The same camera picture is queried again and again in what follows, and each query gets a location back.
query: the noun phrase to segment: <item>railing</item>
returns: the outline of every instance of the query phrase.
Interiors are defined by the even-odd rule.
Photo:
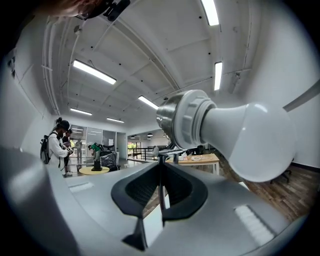
[[[157,157],[153,155],[153,148],[150,147],[138,147],[128,148],[128,158],[137,160],[157,160]]]

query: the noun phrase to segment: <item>white long-sleeve shirt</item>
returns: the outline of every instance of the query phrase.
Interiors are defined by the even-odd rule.
[[[64,158],[68,155],[68,151],[61,148],[60,141],[54,133],[48,138],[48,154],[50,157],[49,165],[58,167],[60,158],[60,168],[64,166]]]

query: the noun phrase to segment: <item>round yellow table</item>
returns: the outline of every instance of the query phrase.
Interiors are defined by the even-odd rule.
[[[96,174],[105,174],[110,170],[108,167],[102,167],[102,170],[100,171],[91,170],[92,168],[93,166],[83,167],[79,170],[79,172],[85,175],[96,175]]]

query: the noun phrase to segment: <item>rectangular ceiling light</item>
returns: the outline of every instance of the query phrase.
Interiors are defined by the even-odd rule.
[[[155,110],[158,110],[158,108],[159,108],[156,104],[153,104],[150,100],[146,99],[146,98],[143,97],[143,96],[140,96],[138,99],[139,99],[140,101],[148,104],[150,107],[153,107]]]
[[[78,109],[75,109],[75,108],[70,108],[70,110],[73,111],[73,112],[78,112],[78,113],[81,113],[81,114],[92,116],[92,113],[84,112],[84,111],[81,111],[81,110],[78,110]]]
[[[214,0],[201,0],[208,24],[210,26],[219,25],[218,14]]]
[[[106,75],[105,73],[102,73],[101,71],[97,70],[96,68],[93,68],[93,67],[91,67],[89,65],[86,65],[86,64],[84,64],[84,63],[82,63],[82,62],[80,62],[78,60],[75,60],[73,62],[73,66],[75,68],[78,68],[78,69],[80,69],[80,70],[82,70],[84,72],[87,72],[87,73],[89,73],[89,74],[91,74],[91,75],[93,75],[93,76],[95,76],[97,78],[100,78],[100,79],[108,82],[109,84],[114,85],[115,82],[117,81],[114,78],[112,78],[111,76]]]
[[[114,121],[114,122],[118,122],[118,123],[124,123],[124,121],[116,120],[116,119],[112,119],[112,118],[107,118],[107,120],[109,120],[109,121]]]
[[[222,76],[222,62],[218,62],[214,65],[215,74],[214,74],[214,90],[220,89],[221,76]]]

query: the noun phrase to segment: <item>black baseboard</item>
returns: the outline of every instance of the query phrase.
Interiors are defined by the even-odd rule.
[[[302,169],[306,169],[306,170],[309,170],[312,172],[320,173],[320,168],[318,168],[318,167],[308,166],[308,165],[304,165],[304,164],[296,163],[296,162],[292,162],[290,165],[295,166],[295,167],[299,167]]]

